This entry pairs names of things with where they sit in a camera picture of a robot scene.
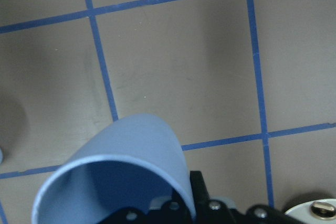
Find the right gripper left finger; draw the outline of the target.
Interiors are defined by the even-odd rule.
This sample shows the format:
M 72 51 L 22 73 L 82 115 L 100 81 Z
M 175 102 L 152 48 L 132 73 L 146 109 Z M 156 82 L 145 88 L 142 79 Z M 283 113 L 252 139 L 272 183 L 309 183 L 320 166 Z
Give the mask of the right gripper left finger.
M 121 208 L 98 223 L 183 223 L 184 201 L 179 195 L 160 196 L 151 200 L 149 210 Z

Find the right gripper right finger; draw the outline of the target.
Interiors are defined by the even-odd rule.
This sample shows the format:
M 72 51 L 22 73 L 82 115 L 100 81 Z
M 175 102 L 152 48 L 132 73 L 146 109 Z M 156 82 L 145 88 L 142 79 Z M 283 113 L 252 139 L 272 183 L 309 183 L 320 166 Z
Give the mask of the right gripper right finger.
M 211 199 L 200 171 L 190 172 L 190 183 L 196 223 L 301 223 L 267 205 L 254 205 L 242 214 L 219 199 Z

